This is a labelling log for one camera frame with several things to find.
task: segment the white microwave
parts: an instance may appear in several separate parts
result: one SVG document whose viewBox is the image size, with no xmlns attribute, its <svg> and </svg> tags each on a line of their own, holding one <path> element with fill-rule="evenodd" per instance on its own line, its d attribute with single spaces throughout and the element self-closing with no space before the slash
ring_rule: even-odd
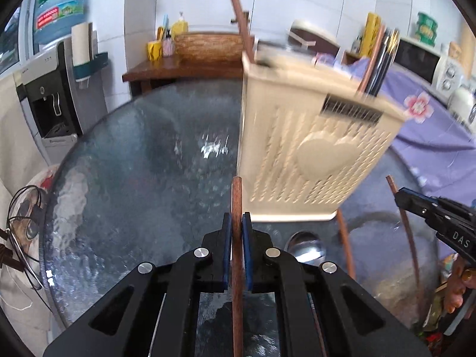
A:
<svg viewBox="0 0 476 357">
<path fill-rule="evenodd" d="M 410 71 L 443 104 L 463 83 L 463 68 L 458 61 L 415 39 L 400 38 L 394 63 Z"/>
</svg>

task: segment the microwave knob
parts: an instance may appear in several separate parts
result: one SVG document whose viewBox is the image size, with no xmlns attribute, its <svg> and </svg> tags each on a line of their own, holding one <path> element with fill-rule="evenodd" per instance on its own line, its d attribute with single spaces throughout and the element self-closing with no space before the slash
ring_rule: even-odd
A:
<svg viewBox="0 0 476 357">
<path fill-rule="evenodd" d="M 451 82 L 447 79 L 443 82 L 443 89 L 449 90 L 451 88 Z"/>
<path fill-rule="evenodd" d="M 454 67 L 448 67 L 447 76 L 450 77 L 450 78 L 454 78 L 455 74 L 456 74 L 456 71 L 455 71 Z"/>
</svg>

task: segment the brown stick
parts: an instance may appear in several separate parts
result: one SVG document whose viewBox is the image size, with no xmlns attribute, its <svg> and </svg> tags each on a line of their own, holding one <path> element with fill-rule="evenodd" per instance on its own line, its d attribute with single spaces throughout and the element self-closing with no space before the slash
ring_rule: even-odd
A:
<svg viewBox="0 0 476 357">
<path fill-rule="evenodd" d="M 339 224 L 340 237 L 342 238 L 342 245 L 344 246 L 344 252 L 346 254 L 347 270 L 349 276 L 355 280 L 356 267 L 354 264 L 354 257 L 352 256 L 352 248 L 350 246 L 349 231 L 347 230 L 347 224 L 340 209 L 337 210 L 337 223 Z"/>
<path fill-rule="evenodd" d="M 387 182 L 389 183 L 390 189 L 392 190 L 393 194 L 398 192 L 398 188 L 393 181 L 392 176 L 386 177 Z M 406 237 L 408 239 L 408 244 L 410 245 L 410 252 L 412 254 L 413 260 L 413 270 L 415 272 L 415 279 L 416 279 L 416 290 L 417 290 L 417 304 L 418 304 L 418 312 L 419 315 L 423 315 L 423 291 L 420 285 L 420 267 L 418 266 L 418 255 L 417 255 L 417 247 L 415 246 L 415 238 L 413 238 L 413 232 L 410 227 L 410 221 L 408 220 L 408 215 L 406 214 L 406 210 L 399 208 L 400 210 L 400 218 L 402 219 L 403 227 L 405 228 Z"/>
<path fill-rule="evenodd" d="M 364 76 L 360 81 L 358 86 L 357 92 L 362 93 L 367 86 L 368 80 L 370 79 L 370 75 L 372 75 L 372 70 L 374 69 L 375 62 L 377 61 L 378 50 L 380 48 L 380 43 L 384 37 L 385 33 L 385 26 L 380 26 L 377 33 L 377 38 L 375 39 L 374 49 L 372 50 L 372 56 L 370 57 L 370 61 L 368 62 L 367 68 L 365 70 Z"/>
<path fill-rule="evenodd" d="M 237 17 L 239 33 L 241 35 L 241 39 L 243 40 L 243 47 L 245 49 L 246 56 L 248 57 L 250 63 L 254 63 L 255 57 L 253 54 L 253 43 L 251 41 L 251 37 L 249 36 L 248 21 L 246 20 L 246 17 L 243 13 L 241 2 L 240 0 L 231 0 L 231 3 L 233 4 L 233 9 L 235 10 L 235 15 Z"/>
<path fill-rule="evenodd" d="M 243 357 L 242 201 L 241 177 L 233 177 L 231 184 L 233 357 Z"/>
</svg>

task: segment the pink flower print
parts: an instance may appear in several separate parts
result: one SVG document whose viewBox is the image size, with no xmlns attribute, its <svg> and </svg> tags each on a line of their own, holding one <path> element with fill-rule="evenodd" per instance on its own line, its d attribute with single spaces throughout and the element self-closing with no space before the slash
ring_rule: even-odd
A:
<svg viewBox="0 0 476 357">
<path fill-rule="evenodd" d="M 433 114 L 430 97 L 426 92 L 422 92 L 419 96 L 407 96 L 404 104 L 408 107 L 405 110 L 405 114 L 411 116 L 417 123 L 423 123 L 425 119 L 430 118 Z"/>
</svg>

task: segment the round glass tabletop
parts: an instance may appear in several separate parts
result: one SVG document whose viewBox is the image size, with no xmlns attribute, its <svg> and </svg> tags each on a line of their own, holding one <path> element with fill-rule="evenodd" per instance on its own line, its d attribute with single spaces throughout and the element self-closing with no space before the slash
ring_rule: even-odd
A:
<svg viewBox="0 0 476 357">
<path fill-rule="evenodd" d="M 41 236 L 43 277 L 57 320 L 69 326 L 143 261 L 172 263 L 220 229 L 236 173 L 242 82 L 185 81 L 150 92 L 82 137 L 56 175 Z M 404 324 L 415 320 L 415 281 L 398 209 L 385 176 L 418 190 L 389 149 L 342 206 L 357 280 Z M 410 216 L 425 289 L 437 282 L 436 245 Z M 283 248 L 316 233 L 327 259 L 345 267 L 335 220 L 255 223 Z M 202 294 L 197 355 L 231 353 L 231 295 Z M 277 356 L 274 297 L 245 294 L 247 356 Z"/>
</svg>

